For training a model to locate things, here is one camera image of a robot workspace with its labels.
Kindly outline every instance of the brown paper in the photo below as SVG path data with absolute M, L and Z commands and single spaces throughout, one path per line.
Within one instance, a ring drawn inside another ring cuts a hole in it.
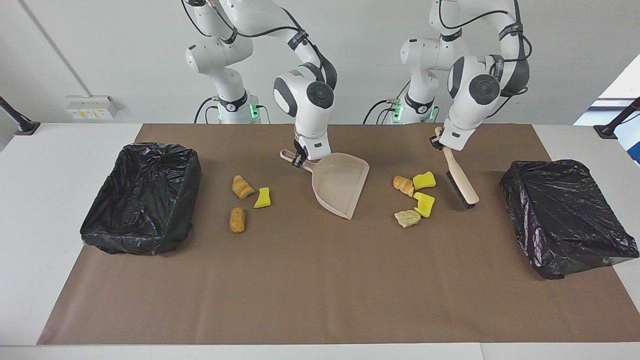
M 640 315 L 612 268 L 543 280 L 528 264 L 498 182 L 514 160 L 548 160 L 531 126 L 482 125 L 456 157 L 480 196 L 463 211 L 435 125 L 331 126 L 332 149 L 367 160 L 353 220 L 323 209 L 308 172 L 278 156 L 291 125 L 144 125 L 136 141 L 198 151 L 189 238 L 165 256 L 85 246 L 39 344 L 323 344 L 640 341 Z M 432 216 L 394 176 L 432 171 Z M 234 175 L 270 187 L 239 200 Z M 246 210 L 246 231 L 228 228 Z

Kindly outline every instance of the white table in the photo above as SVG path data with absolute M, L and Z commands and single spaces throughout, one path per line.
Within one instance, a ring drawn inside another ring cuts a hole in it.
M 640 168 L 590 127 L 535 126 L 553 160 L 591 169 L 621 223 L 640 238 Z M 640 343 L 36 347 L 76 261 L 79 229 L 115 156 L 139 124 L 42 124 L 0 152 L 0 359 L 637 359 Z M 640 260 L 615 269 L 640 308 Z

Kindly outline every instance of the yellow sponge piece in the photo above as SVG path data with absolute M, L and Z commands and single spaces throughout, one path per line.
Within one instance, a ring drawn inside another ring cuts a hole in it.
M 430 171 L 427 171 L 425 174 L 419 174 L 413 177 L 413 188 L 415 190 L 432 188 L 434 186 L 436 186 L 436 178 Z
M 254 209 L 266 208 L 271 206 L 271 198 L 269 197 L 269 188 L 260 188 L 260 194 L 258 200 L 253 205 Z
M 426 218 L 430 217 L 431 209 L 433 209 L 433 203 L 436 202 L 436 198 L 424 193 L 414 193 L 413 198 L 418 200 L 418 207 L 413 209 Z

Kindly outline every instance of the beige dustpan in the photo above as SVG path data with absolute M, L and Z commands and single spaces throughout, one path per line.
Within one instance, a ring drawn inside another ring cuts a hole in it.
M 282 150 L 280 157 L 291 162 L 296 155 Z M 355 156 L 334 152 L 317 163 L 305 161 L 302 167 L 312 174 L 311 185 L 320 205 L 351 220 L 369 174 L 369 164 Z

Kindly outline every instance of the black trash bag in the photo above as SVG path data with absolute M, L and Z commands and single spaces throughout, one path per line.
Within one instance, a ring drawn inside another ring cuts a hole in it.
M 200 174 L 193 149 L 125 146 L 80 228 L 84 243 L 109 254 L 175 250 L 191 228 Z
M 582 163 L 516 161 L 500 187 L 520 246 L 542 277 L 638 258 L 636 241 Z

